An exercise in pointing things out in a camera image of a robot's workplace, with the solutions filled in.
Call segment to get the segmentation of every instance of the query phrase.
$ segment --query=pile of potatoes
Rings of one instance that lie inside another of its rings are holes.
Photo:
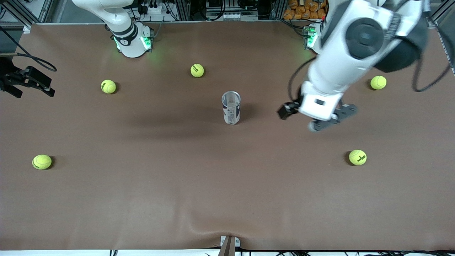
[[[289,8],[284,11],[285,20],[322,19],[325,17],[327,0],[316,2],[313,0],[288,0]]]

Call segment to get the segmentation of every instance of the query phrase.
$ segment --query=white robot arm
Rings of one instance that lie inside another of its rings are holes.
[[[134,0],[72,0],[100,19],[109,27],[114,35],[117,48],[126,57],[136,58],[151,50],[153,31],[140,22],[133,22],[122,7],[131,5]]]
[[[407,67],[417,57],[415,49],[425,47],[424,5],[423,0],[408,0],[395,12],[365,0],[338,5],[318,38],[321,52],[308,68],[300,95],[283,105],[280,118],[300,112],[313,118],[310,130],[320,131],[354,114],[354,105],[339,107],[351,84],[374,66],[385,72]]]

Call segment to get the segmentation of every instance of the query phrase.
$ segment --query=tennis ball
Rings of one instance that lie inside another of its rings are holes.
[[[363,165],[367,161],[367,154],[360,149],[356,149],[349,154],[349,160],[354,165]]]
[[[201,64],[194,64],[191,66],[191,74],[194,77],[202,77],[204,74],[204,67]]]
[[[115,92],[116,86],[112,80],[104,80],[101,83],[101,90],[107,94]]]
[[[385,87],[387,80],[383,76],[375,76],[371,79],[370,85],[374,90],[380,90]]]
[[[38,170],[44,170],[52,164],[52,159],[48,155],[37,155],[33,158],[31,164]]]

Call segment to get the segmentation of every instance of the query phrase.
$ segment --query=yellow-green tennis ball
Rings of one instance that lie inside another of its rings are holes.
[[[48,155],[37,155],[33,158],[31,164],[38,170],[44,170],[52,164],[52,159]]]
[[[191,66],[191,74],[194,77],[202,77],[204,74],[204,67],[201,64],[194,64]]]
[[[111,94],[111,93],[115,92],[116,86],[115,86],[114,81],[112,81],[112,80],[104,80],[101,83],[101,90],[103,92],[107,93],[107,94]]]
[[[353,150],[349,154],[349,161],[354,165],[363,165],[367,161],[367,154],[360,149]]]
[[[387,79],[383,76],[375,76],[371,79],[370,85],[374,90],[380,90],[387,84]]]

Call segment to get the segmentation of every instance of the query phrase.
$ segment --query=brown table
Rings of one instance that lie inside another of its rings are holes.
[[[421,84],[447,63],[430,37]],[[0,93],[2,250],[204,248],[225,234],[256,250],[455,247],[452,75],[415,93],[414,67],[372,70],[344,97],[358,114],[310,133],[310,118],[275,113],[312,56],[280,23],[166,24],[137,59],[98,25],[33,26],[20,42],[58,72],[45,71],[53,98]],[[375,75],[385,89],[368,88]],[[119,91],[104,94],[104,79]],[[242,96],[235,126],[228,90]],[[356,148],[363,166],[345,161]],[[53,168],[34,169],[37,154]]]

